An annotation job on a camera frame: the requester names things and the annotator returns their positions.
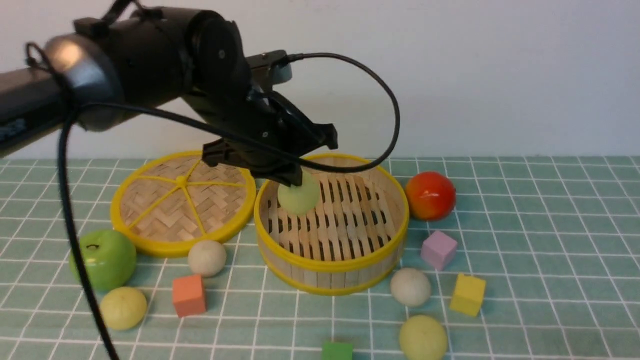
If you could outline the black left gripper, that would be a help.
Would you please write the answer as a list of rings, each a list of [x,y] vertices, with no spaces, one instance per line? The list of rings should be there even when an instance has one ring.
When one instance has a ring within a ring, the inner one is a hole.
[[[221,96],[193,89],[183,100],[211,126],[272,146],[297,158],[326,146],[338,148],[338,131],[332,123],[313,123],[276,91],[267,98],[244,99],[235,104]],[[286,187],[303,183],[302,167],[244,143],[217,139],[202,145],[202,162],[208,167],[245,169],[254,177]]]

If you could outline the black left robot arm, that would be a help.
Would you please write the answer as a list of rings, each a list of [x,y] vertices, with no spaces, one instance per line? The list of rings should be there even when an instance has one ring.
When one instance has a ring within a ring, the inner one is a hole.
[[[331,124],[313,123],[273,86],[291,79],[285,50],[246,56],[235,22],[211,10],[147,7],[101,19],[45,44],[46,63],[1,75],[1,155],[61,128],[73,105],[116,103],[156,109],[181,98],[208,123],[293,157],[338,148]]]

